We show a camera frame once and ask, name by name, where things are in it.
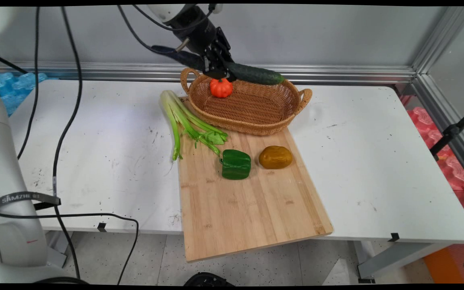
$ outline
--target gray wall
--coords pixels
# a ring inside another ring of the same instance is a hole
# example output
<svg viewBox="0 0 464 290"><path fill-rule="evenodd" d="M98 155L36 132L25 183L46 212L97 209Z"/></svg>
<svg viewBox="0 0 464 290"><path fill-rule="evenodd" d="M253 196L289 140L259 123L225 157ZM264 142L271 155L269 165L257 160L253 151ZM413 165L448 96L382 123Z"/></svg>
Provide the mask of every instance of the gray wall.
<svg viewBox="0 0 464 290"><path fill-rule="evenodd" d="M141 7L147 13L145 5ZM179 40L133 7L123 7L144 42L176 47ZM443 7L224 4L221 26L232 57L244 64L410 65ZM172 63L143 48L116 6L68 7L82 62ZM0 42L10 61L33 61L35 8L27 8ZM58 7L41 8L39 61L73 61Z"/></svg>
<svg viewBox="0 0 464 290"><path fill-rule="evenodd" d="M464 27L429 70L447 100L464 116Z"/></svg>

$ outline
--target floor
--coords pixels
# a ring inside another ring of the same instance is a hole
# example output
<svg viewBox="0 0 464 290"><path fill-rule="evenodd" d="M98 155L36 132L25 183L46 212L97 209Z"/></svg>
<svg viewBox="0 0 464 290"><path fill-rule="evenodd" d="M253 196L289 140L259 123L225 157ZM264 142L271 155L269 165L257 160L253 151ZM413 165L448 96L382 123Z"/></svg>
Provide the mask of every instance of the floor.
<svg viewBox="0 0 464 290"><path fill-rule="evenodd" d="M72 242L81 278L91 284L116 284L134 236L74 233ZM376 253L390 245L390 242L373 243ZM69 250L66 254L64 268L74 275L72 255ZM182 286L198 272L211 272L236 286L358 284L356 265L353 243L338 240L305 240L188 264L182 235L141 234L121 284ZM433 283L422 259L375 277L375 281L377 284Z"/></svg>

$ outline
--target black strap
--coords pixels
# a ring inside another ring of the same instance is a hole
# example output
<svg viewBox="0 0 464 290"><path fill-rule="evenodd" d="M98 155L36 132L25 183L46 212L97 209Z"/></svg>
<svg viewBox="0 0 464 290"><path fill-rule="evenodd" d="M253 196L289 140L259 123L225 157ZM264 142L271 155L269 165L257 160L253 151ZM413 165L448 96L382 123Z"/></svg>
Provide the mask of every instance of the black strap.
<svg viewBox="0 0 464 290"><path fill-rule="evenodd" d="M0 207L21 200L40 201L33 205L36 211L40 209L47 209L55 205L61 205L60 198L58 197L45 195L44 193L34 193L32 191L20 191L18 193L11 193L0 197Z"/></svg>

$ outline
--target wicker basket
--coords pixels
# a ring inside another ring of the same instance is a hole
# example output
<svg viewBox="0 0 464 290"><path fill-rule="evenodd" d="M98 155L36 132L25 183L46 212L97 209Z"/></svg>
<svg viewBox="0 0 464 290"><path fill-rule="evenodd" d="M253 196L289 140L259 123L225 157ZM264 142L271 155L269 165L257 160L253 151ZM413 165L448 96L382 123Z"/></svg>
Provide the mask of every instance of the wicker basket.
<svg viewBox="0 0 464 290"><path fill-rule="evenodd" d="M188 88L190 72L197 77ZM313 95L309 89L298 91L287 79L274 86L237 80L230 96L218 98L210 93L210 81L192 68L180 74L182 88L199 117L212 125L254 135L270 135L287 127Z"/></svg>

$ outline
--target orange object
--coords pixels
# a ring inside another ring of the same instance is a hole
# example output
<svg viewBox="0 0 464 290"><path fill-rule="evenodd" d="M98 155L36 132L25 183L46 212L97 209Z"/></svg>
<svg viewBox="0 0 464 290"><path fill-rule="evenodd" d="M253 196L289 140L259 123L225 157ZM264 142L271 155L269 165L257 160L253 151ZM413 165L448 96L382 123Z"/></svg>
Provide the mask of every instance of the orange object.
<svg viewBox="0 0 464 290"><path fill-rule="evenodd" d="M210 92L214 97L228 97L232 94L233 86L227 79L212 79Z"/></svg>
<svg viewBox="0 0 464 290"><path fill-rule="evenodd" d="M424 257L424 262L436 284L460 284L464 280L454 262L449 249L439 250Z"/></svg>

